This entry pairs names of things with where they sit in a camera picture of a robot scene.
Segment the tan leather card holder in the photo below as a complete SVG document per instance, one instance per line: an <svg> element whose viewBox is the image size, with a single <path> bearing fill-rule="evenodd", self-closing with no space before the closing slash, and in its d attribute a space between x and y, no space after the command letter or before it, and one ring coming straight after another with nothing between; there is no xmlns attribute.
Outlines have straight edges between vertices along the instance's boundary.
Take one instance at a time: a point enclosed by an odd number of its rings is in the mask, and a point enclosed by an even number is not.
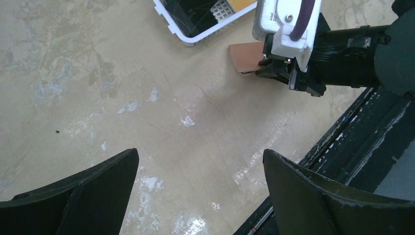
<svg viewBox="0 0 415 235"><path fill-rule="evenodd" d="M229 45L231 60L237 72L242 76L249 76L258 71L263 59L263 42L251 42Z"/></svg>

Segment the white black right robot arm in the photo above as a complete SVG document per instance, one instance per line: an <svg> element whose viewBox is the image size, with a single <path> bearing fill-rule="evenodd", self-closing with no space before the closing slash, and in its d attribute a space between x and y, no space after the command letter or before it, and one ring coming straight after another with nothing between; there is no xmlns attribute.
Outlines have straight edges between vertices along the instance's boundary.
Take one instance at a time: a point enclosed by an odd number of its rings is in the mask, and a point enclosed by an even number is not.
<svg viewBox="0 0 415 235"><path fill-rule="evenodd" d="M324 95L327 86L415 92L415 3L396 0L390 25L332 30L319 0L260 0L253 37L264 43L258 77Z"/></svg>

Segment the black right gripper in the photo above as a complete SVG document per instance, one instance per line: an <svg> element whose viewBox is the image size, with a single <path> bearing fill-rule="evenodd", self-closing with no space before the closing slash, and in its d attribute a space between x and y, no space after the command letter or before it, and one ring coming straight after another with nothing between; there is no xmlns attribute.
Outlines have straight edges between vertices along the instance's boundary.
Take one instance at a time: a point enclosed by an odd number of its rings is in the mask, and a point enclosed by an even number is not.
<svg viewBox="0 0 415 235"><path fill-rule="evenodd" d="M307 92L314 97L324 95L327 86L352 88L377 87L380 82L374 69L374 55L379 44L388 42L387 25L331 30L323 14L319 15L315 44L306 72L299 62L271 54L273 36L265 38L256 76L284 83L289 89Z"/></svg>

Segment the black VIP card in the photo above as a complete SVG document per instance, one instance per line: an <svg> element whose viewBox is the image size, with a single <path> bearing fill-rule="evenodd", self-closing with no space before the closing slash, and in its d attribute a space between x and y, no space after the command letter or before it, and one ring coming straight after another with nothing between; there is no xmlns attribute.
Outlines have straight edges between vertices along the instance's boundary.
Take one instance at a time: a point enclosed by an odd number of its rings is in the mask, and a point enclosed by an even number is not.
<svg viewBox="0 0 415 235"><path fill-rule="evenodd" d="M187 37L195 37L217 24L210 11L216 0L164 0L162 3Z"/></svg>

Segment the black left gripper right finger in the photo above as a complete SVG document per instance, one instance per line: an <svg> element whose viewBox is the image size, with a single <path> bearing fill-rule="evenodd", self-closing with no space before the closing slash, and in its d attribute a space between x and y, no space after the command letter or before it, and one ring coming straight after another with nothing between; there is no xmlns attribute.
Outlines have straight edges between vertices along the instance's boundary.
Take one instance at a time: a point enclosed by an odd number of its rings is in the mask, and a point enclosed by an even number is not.
<svg viewBox="0 0 415 235"><path fill-rule="evenodd" d="M281 235L412 235L414 201L376 195L263 152L265 178Z"/></svg>

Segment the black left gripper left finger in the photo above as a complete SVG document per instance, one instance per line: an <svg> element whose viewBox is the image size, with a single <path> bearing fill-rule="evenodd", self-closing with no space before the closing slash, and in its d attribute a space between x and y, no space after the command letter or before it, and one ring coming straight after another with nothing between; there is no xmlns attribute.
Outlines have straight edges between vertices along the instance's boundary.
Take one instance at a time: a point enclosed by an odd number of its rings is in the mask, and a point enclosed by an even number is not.
<svg viewBox="0 0 415 235"><path fill-rule="evenodd" d="M0 204L3 235L117 235L138 171L127 149L93 167Z"/></svg>

